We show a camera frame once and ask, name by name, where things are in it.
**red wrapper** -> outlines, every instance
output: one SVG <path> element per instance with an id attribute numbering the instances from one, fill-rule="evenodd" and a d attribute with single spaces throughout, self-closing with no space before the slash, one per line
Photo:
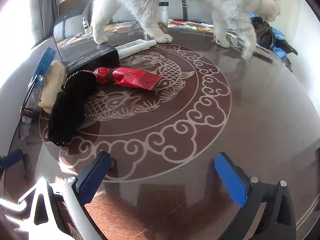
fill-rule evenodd
<path id="1" fill-rule="evenodd" d="M 98 68 L 94 71 L 100 84 L 105 84 L 109 76 L 108 68 Z M 144 88 L 147 90 L 159 82 L 162 76 L 152 74 L 145 70 L 120 67 L 112 71 L 111 77 L 116 84 L 123 87 Z"/>

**cat's body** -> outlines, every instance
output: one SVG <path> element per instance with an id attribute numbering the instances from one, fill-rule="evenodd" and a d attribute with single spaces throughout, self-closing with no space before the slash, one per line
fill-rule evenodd
<path id="1" fill-rule="evenodd" d="M 212 6 L 212 21 L 215 40 L 228 48 L 227 28 L 236 31 L 244 40 L 243 58 L 249 59 L 256 46 L 255 31 L 250 22 L 250 13 L 259 14 L 264 20 L 273 21 L 280 13 L 277 0 L 198 0 Z M 159 0 L 95 0 L 92 14 L 93 38 L 96 43 L 107 42 L 103 30 L 121 4 L 124 4 L 140 22 L 144 31 L 159 43 L 172 41 L 164 34 L 158 23 Z"/>

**black box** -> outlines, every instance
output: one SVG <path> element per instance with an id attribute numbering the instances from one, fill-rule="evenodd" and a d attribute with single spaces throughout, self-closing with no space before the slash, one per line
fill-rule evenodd
<path id="1" fill-rule="evenodd" d="M 118 51 L 110 45 L 95 49 L 66 65 L 67 77 L 80 70 L 93 71 L 96 68 L 114 68 L 120 65 Z"/>

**brown table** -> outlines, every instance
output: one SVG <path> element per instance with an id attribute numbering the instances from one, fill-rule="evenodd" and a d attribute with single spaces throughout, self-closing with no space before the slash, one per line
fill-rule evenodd
<path id="1" fill-rule="evenodd" d="M 27 141 L 15 135 L 11 150 L 28 153 L 36 177 L 49 182 L 78 173 L 101 150 L 109 151 L 116 166 L 85 207 L 110 240 L 217 239 L 239 209 L 212 164 L 226 152 L 248 176 L 288 183 L 297 239 L 303 239 L 320 215 L 320 118 L 307 94 L 279 60 L 254 57 L 246 66 L 238 50 L 217 46 L 211 33 L 169 32 L 172 44 L 121 61 L 162 74 L 154 91 L 103 87 L 87 103 L 84 125 L 66 148 L 44 142 L 48 116 L 41 113 L 33 135 Z M 139 38 L 142 30 L 111 33 L 109 44 Z M 68 61 L 96 47 L 89 39 L 60 53 Z M 50 157 L 48 167 L 43 156 Z M 13 199 L 27 187 L 19 165 L 5 177 Z"/>

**metal bolt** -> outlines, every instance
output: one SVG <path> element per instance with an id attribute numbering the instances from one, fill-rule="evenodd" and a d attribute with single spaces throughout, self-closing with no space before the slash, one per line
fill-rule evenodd
<path id="1" fill-rule="evenodd" d="M 284 180 L 281 180 L 281 181 L 280 181 L 280 185 L 281 185 L 282 187 L 286 187 L 286 186 L 287 186 L 287 183 L 286 183 Z"/>
<path id="2" fill-rule="evenodd" d="M 259 182 L 257 177 L 251 177 L 250 180 L 251 180 L 252 183 L 258 183 Z"/>
<path id="3" fill-rule="evenodd" d="M 76 181 L 76 177 L 75 176 L 70 176 L 67 178 L 67 182 L 72 183 Z"/>

